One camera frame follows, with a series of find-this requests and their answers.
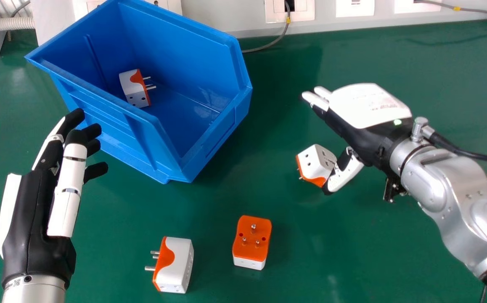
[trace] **blue storage bin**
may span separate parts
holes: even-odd
[[[238,41],[142,0],[109,0],[26,56],[70,110],[99,123],[101,149],[153,179],[191,182],[249,110]],[[119,73],[141,69],[152,105],[125,101]]]

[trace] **robotic hand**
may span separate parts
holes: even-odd
[[[330,194],[365,166],[386,174],[384,200],[410,194],[438,225],[451,254],[487,286],[487,177],[472,159],[376,84],[330,92],[317,87],[303,100],[349,144],[340,159],[313,145],[297,155],[301,178]]]
[[[98,124],[74,129],[82,109],[51,131],[28,174],[9,174],[0,212],[4,260],[3,303],[63,303],[75,271],[74,232],[82,185],[107,173],[107,163],[86,167],[100,149]]]

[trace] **orange plug base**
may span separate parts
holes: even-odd
[[[242,215],[238,220],[232,245],[234,265],[262,270],[268,257],[272,222],[268,219]]]

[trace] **orange and white plug adapter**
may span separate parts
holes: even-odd
[[[232,245],[234,265],[262,270],[268,257],[272,222],[268,219],[242,215]]]
[[[120,78],[120,85],[126,95],[126,101],[129,104],[138,107],[147,107],[151,105],[148,90],[156,88],[153,84],[144,84],[145,80],[151,77],[143,77],[139,69],[132,69],[131,71],[118,74]]]
[[[185,293],[193,267],[193,245],[190,239],[163,237],[159,251],[150,251],[156,266],[145,266],[154,272],[152,283],[159,292]]]

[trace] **screw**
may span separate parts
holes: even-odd
[[[428,119],[425,117],[417,117],[413,120],[412,134],[410,140],[412,142],[421,142],[423,135],[421,134],[421,129],[429,124]]]

